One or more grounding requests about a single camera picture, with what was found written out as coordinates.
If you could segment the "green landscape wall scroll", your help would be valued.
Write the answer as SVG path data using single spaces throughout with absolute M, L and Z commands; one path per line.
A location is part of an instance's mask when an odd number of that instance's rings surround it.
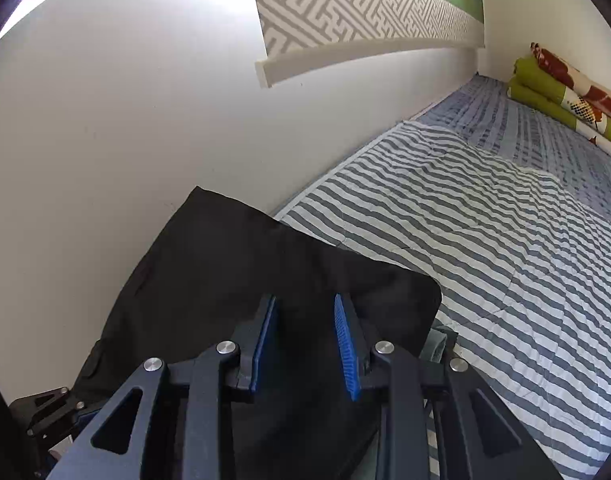
M 255 0 L 264 88 L 320 68 L 394 52 L 479 49 L 482 0 Z

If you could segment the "folded clothes stack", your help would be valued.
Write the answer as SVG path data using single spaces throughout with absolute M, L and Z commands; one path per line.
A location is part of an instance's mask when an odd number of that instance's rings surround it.
M 452 351 L 457 341 L 458 333 L 439 320 L 434 320 L 428 334 L 420 359 L 433 363 L 443 363 L 447 353 Z M 365 455 L 356 466 L 351 479 L 374 479 L 377 469 L 379 432 L 376 432 L 365 450 Z

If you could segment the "green floral folded blanket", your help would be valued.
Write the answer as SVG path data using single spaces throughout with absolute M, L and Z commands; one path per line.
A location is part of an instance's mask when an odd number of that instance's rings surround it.
M 531 44 L 531 54 L 514 62 L 507 96 L 558 120 L 611 157 L 611 90 L 557 54 Z

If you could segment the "blue patterned bed sheet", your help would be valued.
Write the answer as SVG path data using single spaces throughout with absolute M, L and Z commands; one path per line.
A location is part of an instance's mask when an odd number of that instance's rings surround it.
M 473 76 L 418 120 L 519 166 L 549 172 L 611 223 L 611 158 L 575 130 L 509 99 L 503 82 Z

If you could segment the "blue white striped quilt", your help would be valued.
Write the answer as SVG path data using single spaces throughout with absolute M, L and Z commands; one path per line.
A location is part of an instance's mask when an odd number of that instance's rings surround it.
M 611 224 L 554 176 L 402 122 L 278 219 L 432 276 L 458 354 L 563 477 L 598 472 L 611 452 Z

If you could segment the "dark navy garment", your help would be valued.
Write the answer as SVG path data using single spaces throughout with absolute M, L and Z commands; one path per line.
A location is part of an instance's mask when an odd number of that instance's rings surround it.
M 418 353 L 442 294 L 430 276 L 336 248 L 202 188 L 123 286 L 74 384 L 106 400 L 145 360 L 182 362 L 213 348 L 261 298 L 279 302 L 260 393 L 232 407 L 241 479 L 346 479 L 379 426 L 379 406 L 352 401 L 339 356 L 334 300 L 348 294 L 380 337 Z

